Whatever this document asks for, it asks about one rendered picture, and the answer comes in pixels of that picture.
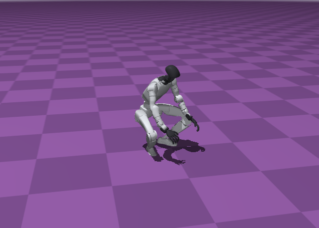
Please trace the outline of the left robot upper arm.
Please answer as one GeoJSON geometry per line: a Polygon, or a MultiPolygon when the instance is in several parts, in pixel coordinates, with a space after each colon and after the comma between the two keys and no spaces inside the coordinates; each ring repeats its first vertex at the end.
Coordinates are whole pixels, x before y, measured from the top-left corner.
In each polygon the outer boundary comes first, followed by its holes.
{"type": "Polygon", "coordinates": [[[174,101],[175,101],[176,103],[179,103],[179,102],[183,101],[182,96],[179,95],[179,89],[178,89],[178,86],[177,86],[177,80],[176,80],[176,79],[174,79],[174,80],[172,81],[172,85],[171,85],[170,88],[171,88],[172,93],[173,93],[173,95],[174,95],[174,101]]]}

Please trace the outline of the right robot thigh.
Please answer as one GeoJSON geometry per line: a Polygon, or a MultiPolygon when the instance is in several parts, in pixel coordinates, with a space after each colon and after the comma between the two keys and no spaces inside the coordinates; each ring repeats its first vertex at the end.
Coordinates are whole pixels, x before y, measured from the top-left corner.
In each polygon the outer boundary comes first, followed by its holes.
{"type": "Polygon", "coordinates": [[[157,133],[153,129],[148,116],[144,110],[136,110],[135,111],[135,121],[138,122],[146,131],[146,133],[150,134],[151,140],[154,141],[157,139],[157,133]]]}

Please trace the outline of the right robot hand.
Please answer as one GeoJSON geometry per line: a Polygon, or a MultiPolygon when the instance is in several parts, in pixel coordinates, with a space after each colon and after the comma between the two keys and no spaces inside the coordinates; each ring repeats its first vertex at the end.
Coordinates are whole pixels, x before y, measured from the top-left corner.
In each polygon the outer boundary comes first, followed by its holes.
{"type": "Polygon", "coordinates": [[[177,140],[177,143],[178,143],[179,136],[178,136],[178,133],[176,131],[169,130],[168,127],[165,130],[160,128],[160,130],[167,134],[167,136],[172,140],[173,144],[174,144],[174,141],[175,141],[175,144],[176,144],[176,140],[177,140]],[[174,139],[174,141],[173,141],[173,139],[174,139]]]}

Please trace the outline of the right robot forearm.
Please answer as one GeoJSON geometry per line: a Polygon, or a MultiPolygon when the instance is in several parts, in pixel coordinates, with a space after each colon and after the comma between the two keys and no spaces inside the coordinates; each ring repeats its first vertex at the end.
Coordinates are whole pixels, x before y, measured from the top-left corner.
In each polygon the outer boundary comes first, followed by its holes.
{"type": "Polygon", "coordinates": [[[153,113],[153,118],[155,119],[155,121],[157,123],[157,126],[159,128],[162,128],[165,130],[167,128],[167,126],[162,121],[162,118],[161,118],[160,113],[159,113],[159,108],[157,106],[152,107],[152,113],[153,113]]]}

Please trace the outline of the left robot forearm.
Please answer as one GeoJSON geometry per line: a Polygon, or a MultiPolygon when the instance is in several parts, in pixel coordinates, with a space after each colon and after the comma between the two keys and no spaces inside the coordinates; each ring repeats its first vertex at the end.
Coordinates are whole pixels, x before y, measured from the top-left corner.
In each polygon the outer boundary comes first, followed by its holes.
{"type": "MultiPolygon", "coordinates": [[[[182,111],[182,113],[184,114],[184,117],[186,118],[186,114],[189,114],[188,113],[188,109],[187,109],[187,107],[186,107],[186,105],[185,105],[185,102],[184,102],[184,100],[183,101],[181,101],[181,103],[179,103],[179,105],[178,105],[179,107],[180,107],[180,109],[181,109],[181,111],[182,111]]],[[[189,114],[190,115],[190,114],[189,114]]],[[[187,119],[187,118],[186,118],[187,119]]]]}

